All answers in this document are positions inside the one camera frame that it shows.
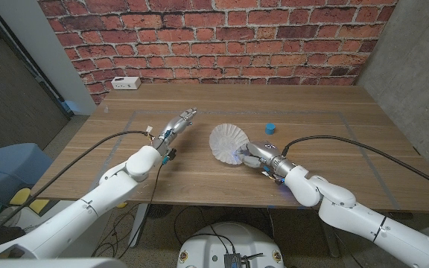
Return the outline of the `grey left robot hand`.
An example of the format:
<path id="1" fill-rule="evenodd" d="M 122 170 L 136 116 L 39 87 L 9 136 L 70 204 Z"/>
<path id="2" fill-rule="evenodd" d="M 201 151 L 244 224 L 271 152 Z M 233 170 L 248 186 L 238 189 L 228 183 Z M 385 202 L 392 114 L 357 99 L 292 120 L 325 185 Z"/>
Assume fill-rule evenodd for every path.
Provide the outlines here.
<path id="1" fill-rule="evenodd" d="M 192 119 L 196 113 L 197 108 L 193 107 L 170 120 L 159 137 L 153 140 L 153 147 L 160 153 L 164 153 L 177 135 L 182 133 L 187 126 L 192 125 Z"/>

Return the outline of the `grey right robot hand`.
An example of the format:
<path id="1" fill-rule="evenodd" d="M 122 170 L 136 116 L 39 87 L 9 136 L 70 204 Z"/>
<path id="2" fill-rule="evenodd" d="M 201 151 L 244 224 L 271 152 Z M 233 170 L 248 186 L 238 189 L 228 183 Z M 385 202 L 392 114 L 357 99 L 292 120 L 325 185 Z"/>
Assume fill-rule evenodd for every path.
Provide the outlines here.
<path id="1" fill-rule="evenodd" d="M 268 168 L 278 176 L 286 177 L 296 165 L 281 154 L 279 149 L 268 141 L 252 141 L 240 146 L 236 156 L 250 168 Z"/>

